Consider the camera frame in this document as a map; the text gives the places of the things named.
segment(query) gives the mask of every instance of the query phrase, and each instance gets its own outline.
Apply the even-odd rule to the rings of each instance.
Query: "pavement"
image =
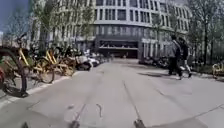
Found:
[[[114,60],[72,78],[29,90],[24,99],[0,99],[0,128],[223,128],[224,84]]]

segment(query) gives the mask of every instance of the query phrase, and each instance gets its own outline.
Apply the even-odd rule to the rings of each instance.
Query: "pants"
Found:
[[[190,74],[191,73],[191,69],[187,64],[187,60],[182,60],[182,65],[185,68],[185,70],[187,70],[187,72]]]
[[[172,75],[174,70],[178,73],[179,76],[182,76],[182,70],[178,65],[178,59],[170,58],[169,75]]]

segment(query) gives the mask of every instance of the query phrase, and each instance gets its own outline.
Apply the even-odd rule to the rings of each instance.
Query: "walking person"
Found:
[[[192,76],[192,73],[191,73],[191,69],[187,63],[188,56],[189,56],[189,46],[188,46],[187,42],[181,37],[179,38],[179,43],[180,43],[180,47],[183,52],[182,57],[181,57],[182,65],[185,68],[185,70],[187,70],[188,77],[190,78]]]
[[[175,35],[171,36],[172,39],[172,43],[169,46],[169,60],[170,60],[170,64],[169,64],[169,75],[172,75],[173,71],[175,70],[178,75],[179,75],[179,79],[182,79],[182,70],[179,67],[179,60],[180,60],[180,56],[181,56],[181,48],[180,45],[177,43],[177,37]]]

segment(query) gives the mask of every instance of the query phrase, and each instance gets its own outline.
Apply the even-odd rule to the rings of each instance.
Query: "sky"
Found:
[[[16,6],[24,9],[28,8],[29,0],[0,0],[0,31],[4,31],[8,18]],[[175,0],[180,3],[185,3],[186,0]]]

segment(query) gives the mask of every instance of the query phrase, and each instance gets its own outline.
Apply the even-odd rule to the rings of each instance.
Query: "white building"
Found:
[[[68,19],[68,23],[51,33],[49,39],[53,39],[55,33],[59,40],[74,43],[74,29],[79,27],[73,22],[74,6],[71,2],[76,0],[62,0],[58,8],[62,19]],[[165,53],[173,32],[170,21],[169,0],[81,0],[83,6],[94,7],[95,21],[89,41],[97,51],[110,52],[118,55],[126,54],[134,58],[158,56]],[[177,32],[185,37],[189,28],[190,11],[182,4],[172,3],[177,15]],[[157,17],[161,19],[160,40],[156,39],[157,32],[153,21]],[[76,38],[78,48],[86,47],[84,38],[79,34]]]

